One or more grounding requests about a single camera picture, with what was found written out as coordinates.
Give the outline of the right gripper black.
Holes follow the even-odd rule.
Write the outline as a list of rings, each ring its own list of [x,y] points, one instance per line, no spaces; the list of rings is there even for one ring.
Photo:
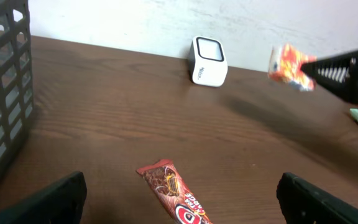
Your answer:
[[[358,104],[358,50],[304,63],[301,71],[343,101]]]

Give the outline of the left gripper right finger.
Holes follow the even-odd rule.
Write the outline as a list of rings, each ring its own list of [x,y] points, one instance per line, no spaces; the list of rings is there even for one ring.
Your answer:
[[[291,172],[283,173],[277,199],[287,223],[358,224],[358,208]]]

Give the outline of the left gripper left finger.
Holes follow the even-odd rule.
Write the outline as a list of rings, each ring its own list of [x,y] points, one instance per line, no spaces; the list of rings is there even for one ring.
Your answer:
[[[0,224],[79,224],[86,200],[84,174],[75,171],[0,211]]]

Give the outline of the orange tissue pack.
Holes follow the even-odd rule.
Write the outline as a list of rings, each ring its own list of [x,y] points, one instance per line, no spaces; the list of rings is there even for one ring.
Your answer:
[[[315,56],[304,54],[290,44],[274,47],[268,65],[268,77],[299,91],[313,91],[314,81],[301,71],[301,66],[314,61]]]

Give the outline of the orange chocolate bar wrapper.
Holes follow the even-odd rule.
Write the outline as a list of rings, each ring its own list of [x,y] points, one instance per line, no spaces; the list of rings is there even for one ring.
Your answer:
[[[181,224],[212,224],[200,201],[188,188],[173,161],[161,159],[136,172],[148,183],[170,216]]]

